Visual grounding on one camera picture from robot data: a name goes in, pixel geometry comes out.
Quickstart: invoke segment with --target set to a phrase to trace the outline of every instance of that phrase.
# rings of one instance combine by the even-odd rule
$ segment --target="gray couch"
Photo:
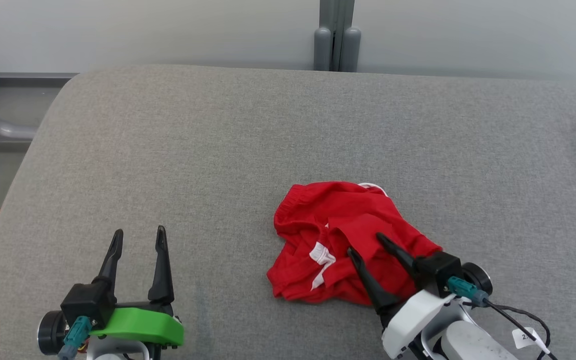
[[[372,309],[276,299],[266,278],[277,205],[328,180],[384,187],[576,359],[576,84],[155,65],[78,75],[48,110],[0,214],[0,360],[46,358],[39,320],[118,228],[116,296],[145,300],[160,224],[186,330],[164,359],[386,359]]]

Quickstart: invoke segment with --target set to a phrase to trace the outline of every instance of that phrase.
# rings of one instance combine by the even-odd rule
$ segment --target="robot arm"
[[[381,341],[391,359],[407,351],[419,360],[516,360],[471,319],[473,305],[486,306],[492,294],[488,274],[475,264],[438,251],[413,258],[386,235],[377,239],[414,280],[417,293],[407,301],[386,292],[366,269],[361,255],[348,255],[379,315]]]
[[[109,360],[112,354],[142,354],[159,360],[162,350],[184,341],[184,327],[174,316],[175,300],[166,229],[159,226],[157,262],[148,301],[117,303],[115,277],[124,232],[114,233],[103,264],[90,284],[75,284],[61,303],[43,317],[37,330],[39,350],[71,360],[78,349],[87,360]]]

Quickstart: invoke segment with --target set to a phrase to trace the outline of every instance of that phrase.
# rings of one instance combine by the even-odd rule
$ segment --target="black cable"
[[[544,345],[546,345],[546,347],[551,346],[551,330],[550,330],[550,328],[548,328],[548,325],[546,325],[546,322],[544,322],[542,319],[537,317],[537,315],[531,314],[530,312],[528,312],[526,310],[517,309],[517,308],[512,307],[512,306],[497,305],[496,307],[498,307],[501,310],[507,310],[509,312],[514,312],[514,313],[518,313],[521,315],[525,315],[525,316],[529,317],[530,319],[533,319],[534,321],[541,324],[542,328],[546,331],[546,342],[544,342]],[[537,357],[537,360],[542,360],[542,358],[544,358],[544,356],[546,356],[546,353],[542,351],[539,354],[539,357]]]
[[[526,315],[528,317],[530,317],[531,319],[538,321],[544,328],[544,330],[546,330],[546,342],[544,342],[544,345],[546,346],[546,348],[548,347],[548,345],[550,345],[551,342],[551,330],[550,328],[548,328],[548,326],[546,325],[546,323],[542,320],[539,319],[539,317],[531,314],[528,311],[525,310],[521,310],[521,309],[515,309],[514,307],[510,307],[510,306],[504,306],[504,305],[494,305],[494,303],[492,303],[489,299],[485,298],[483,300],[484,303],[486,303],[490,308],[493,308],[493,310],[495,310],[496,312],[500,313],[503,317],[505,317],[506,319],[508,319],[508,321],[510,321],[511,323],[513,323],[515,326],[517,326],[517,328],[519,328],[519,330],[523,331],[524,334],[526,334],[526,336],[528,338],[530,338],[530,340],[532,340],[533,342],[537,341],[537,338],[532,335],[532,333],[530,333],[528,330],[526,330],[525,327],[522,326],[522,324],[520,324],[516,319],[514,319],[512,316],[510,316],[507,312],[505,312],[504,310],[509,310],[511,312],[516,312],[519,314],[523,314]],[[544,351],[541,351],[541,353],[539,354],[539,357],[537,358],[537,360],[541,360],[541,358],[544,357],[546,353],[544,353]],[[548,354],[548,356],[552,359],[552,360],[558,360],[557,357],[551,352]]]

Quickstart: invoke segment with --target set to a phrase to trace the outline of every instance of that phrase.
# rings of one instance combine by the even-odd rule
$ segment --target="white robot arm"
[[[401,301],[381,287],[358,252],[348,249],[381,319],[381,342],[391,359],[400,359],[410,351],[419,360],[517,360],[469,314],[474,306],[494,306],[488,299],[492,283],[483,269],[470,262],[462,265],[459,258],[442,251],[413,258],[386,235],[377,233],[377,239],[402,264],[418,289],[407,301]],[[519,328],[529,334],[523,326]],[[556,360],[541,339],[532,336],[530,339],[544,351],[539,358],[548,354]]]

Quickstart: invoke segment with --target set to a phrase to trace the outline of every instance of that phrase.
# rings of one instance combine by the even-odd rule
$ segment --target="red garment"
[[[429,256],[441,248],[402,218],[381,187],[362,185],[315,182],[291,187],[274,214],[274,228],[286,240],[267,273],[275,297],[307,303],[337,297],[370,305],[348,257],[350,246],[386,291],[402,299],[414,295],[413,280],[376,234],[386,234],[413,256]]]

